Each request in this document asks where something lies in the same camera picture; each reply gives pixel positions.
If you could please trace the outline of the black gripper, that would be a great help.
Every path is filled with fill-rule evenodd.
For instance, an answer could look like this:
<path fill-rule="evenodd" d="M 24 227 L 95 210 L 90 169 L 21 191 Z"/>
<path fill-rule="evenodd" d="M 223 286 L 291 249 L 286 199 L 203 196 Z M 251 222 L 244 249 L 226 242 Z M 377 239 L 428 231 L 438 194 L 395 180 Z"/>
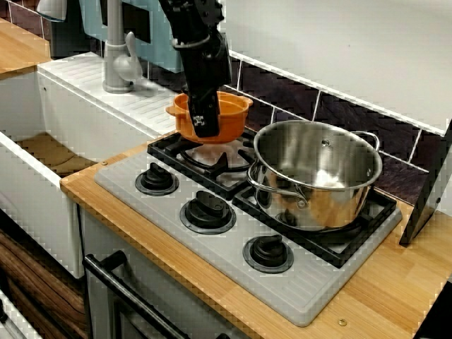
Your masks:
<path fill-rule="evenodd" d="M 172 46 L 182 59 L 186 79 L 182 92 L 189 95 L 188 108 L 194 133 L 199 138 L 218 136 L 220 107 L 216 90 L 232 80 L 225 34 L 211 32 L 208 40 L 190 44 L 173 39 Z"/>

